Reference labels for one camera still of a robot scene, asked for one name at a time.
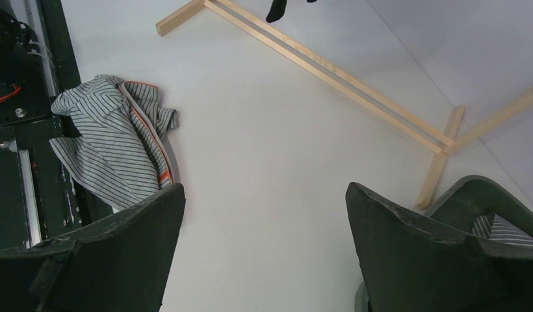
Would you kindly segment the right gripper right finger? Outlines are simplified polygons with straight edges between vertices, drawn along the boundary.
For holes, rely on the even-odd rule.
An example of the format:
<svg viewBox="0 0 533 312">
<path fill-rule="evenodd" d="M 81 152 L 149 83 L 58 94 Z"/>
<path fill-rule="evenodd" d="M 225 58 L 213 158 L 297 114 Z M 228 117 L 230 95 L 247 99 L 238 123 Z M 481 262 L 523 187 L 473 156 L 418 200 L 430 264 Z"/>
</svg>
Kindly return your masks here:
<svg viewBox="0 0 533 312">
<path fill-rule="evenodd" d="M 533 249 L 485 239 L 349 184 L 371 311 L 533 311 Z"/>
</svg>

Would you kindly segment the grey striped underwear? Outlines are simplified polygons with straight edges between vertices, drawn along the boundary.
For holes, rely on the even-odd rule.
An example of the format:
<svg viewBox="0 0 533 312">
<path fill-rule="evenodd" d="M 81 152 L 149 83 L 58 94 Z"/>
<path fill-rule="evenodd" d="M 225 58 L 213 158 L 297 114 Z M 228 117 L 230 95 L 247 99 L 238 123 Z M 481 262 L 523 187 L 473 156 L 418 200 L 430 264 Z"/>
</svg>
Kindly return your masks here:
<svg viewBox="0 0 533 312">
<path fill-rule="evenodd" d="M 55 155 L 75 182 L 120 211 L 175 183 L 163 144 L 177 111 L 161 105 L 159 87 L 98 75 L 61 93 L 53 114 L 79 136 L 52 138 Z"/>
</svg>

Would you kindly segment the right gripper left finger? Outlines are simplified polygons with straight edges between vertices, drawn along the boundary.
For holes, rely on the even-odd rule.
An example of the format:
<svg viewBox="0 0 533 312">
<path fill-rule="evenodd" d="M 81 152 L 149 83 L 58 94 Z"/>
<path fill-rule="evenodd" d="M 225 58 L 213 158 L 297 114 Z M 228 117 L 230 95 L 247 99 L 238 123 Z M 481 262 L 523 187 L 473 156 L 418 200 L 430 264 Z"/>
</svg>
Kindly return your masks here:
<svg viewBox="0 0 533 312">
<path fill-rule="evenodd" d="M 185 189 L 146 200 L 22 250 L 0 250 L 0 311 L 158 311 Z"/>
</svg>

